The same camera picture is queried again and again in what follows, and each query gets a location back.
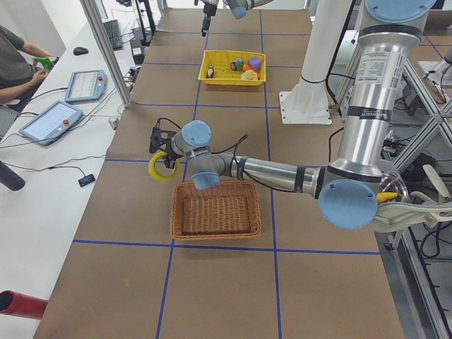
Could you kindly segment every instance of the tablet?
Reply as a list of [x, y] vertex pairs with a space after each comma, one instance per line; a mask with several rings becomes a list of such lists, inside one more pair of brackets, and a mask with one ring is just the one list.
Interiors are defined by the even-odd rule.
[[72, 128], [82, 115], [81, 109], [64, 101], [57, 101], [19, 129], [19, 133], [40, 145], [47, 146]]
[[64, 101], [69, 104], [96, 101], [104, 94], [107, 76], [101, 69], [73, 72]]

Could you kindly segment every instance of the purple object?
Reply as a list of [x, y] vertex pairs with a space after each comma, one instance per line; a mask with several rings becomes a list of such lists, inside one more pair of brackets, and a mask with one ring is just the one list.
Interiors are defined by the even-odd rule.
[[261, 60], [256, 56], [253, 56], [248, 60], [248, 65], [257, 72], [261, 71], [261, 64], [262, 64]]

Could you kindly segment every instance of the white table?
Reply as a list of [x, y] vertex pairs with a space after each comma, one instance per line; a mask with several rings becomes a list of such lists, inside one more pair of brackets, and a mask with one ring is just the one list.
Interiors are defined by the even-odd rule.
[[[74, 56], [76, 46], [89, 49], [89, 54]], [[129, 44], [115, 52], [123, 74], [134, 66]], [[88, 24], [80, 31], [74, 43], [68, 47], [36, 95], [45, 91], [67, 87], [73, 71], [103, 69], [107, 73], [107, 88], [101, 100], [113, 89], [109, 71], [97, 48]], [[65, 91], [52, 92], [33, 100], [24, 112], [40, 113], [56, 100], [64, 100]], [[77, 105], [88, 114], [99, 102]], [[95, 114], [87, 124], [67, 133], [51, 146], [37, 144], [1, 148], [6, 145], [26, 143], [19, 136], [19, 128], [32, 119], [19, 117], [4, 142], [0, 144], [0, 160], [22, 167], [41, 169], [73, 158], [104, 155], [114, 131], [108, 119], [119, 116], [121, 100], [113, 94], [107, 105]], [[86, 174], [97, 178], [103, 158], [88, 159], [67, 164], [78, 166]], [[77, 230], [94, 184], [83, 188], [78, 179], [83, 175], [77, 169], [52, 169], [31, 172], [13, 168], [26, 184], [20, 191], [10, 191], [0, 185], [0, 291], [14, 290], [48, 299], [54, 289], [66, 254]], [[14, 316], [0, 316], [0, 338], [32, 338], [39, 321]]]

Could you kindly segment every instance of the wicker basket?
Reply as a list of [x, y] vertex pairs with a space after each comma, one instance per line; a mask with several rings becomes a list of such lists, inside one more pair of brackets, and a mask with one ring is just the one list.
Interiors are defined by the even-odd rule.
[[261, 232], [256, 187], [251, 182], [223, 182], [204, 191], [193, 183], [173, 193], [171, 235], [180, 240], [241, 239]]

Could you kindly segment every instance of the keyboard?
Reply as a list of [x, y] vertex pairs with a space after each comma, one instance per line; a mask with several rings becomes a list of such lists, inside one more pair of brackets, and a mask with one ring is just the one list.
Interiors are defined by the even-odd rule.
[[113, 50], [122, 49], [121, 33], [119, 31], [118, 20], [110, 20], [103, 23], [105, 32], [110, 40]]

